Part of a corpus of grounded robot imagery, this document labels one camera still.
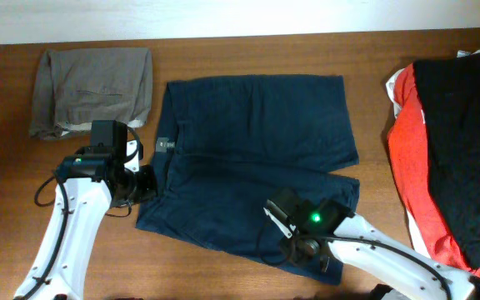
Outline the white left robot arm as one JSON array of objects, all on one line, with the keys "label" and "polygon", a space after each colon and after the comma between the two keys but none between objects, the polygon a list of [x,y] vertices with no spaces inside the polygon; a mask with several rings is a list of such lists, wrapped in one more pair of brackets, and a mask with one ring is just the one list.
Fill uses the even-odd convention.
[{"label": "white left robot arm", "polygon": [[143,145],[132,127],[92,122],[89,145],[65,157],[48,179],[56,183],[51,219],[16,299],[81,299],[93,244],[112,208],[152,200],[157,180],[141,166]]}]

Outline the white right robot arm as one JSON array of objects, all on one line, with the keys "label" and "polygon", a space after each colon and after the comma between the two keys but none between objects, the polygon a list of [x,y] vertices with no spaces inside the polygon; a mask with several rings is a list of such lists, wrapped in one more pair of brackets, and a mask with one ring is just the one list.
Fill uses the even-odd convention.
[{"label": "white right robot arm", "polygon": [[321,272],[334,260],[354,266],[391,288],[386,299],[480,299],[480,277],[404,246],[338,202],[314,204],[284,188],[264,212],[283,234],[285,262],[299,268],[314,260]]}]

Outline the navy blue shorts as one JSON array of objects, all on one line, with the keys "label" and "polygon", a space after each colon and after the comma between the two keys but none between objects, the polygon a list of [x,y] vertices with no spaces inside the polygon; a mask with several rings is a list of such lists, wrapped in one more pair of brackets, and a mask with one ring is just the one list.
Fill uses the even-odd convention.
[{"label": "navy blue shorts", "polygon": [[280,188],[358,204],[359,161],[340,76],[247,75],[167,84],[152,168],[157,196],[136,226],[202,248],[280,263],[264,204]]}]

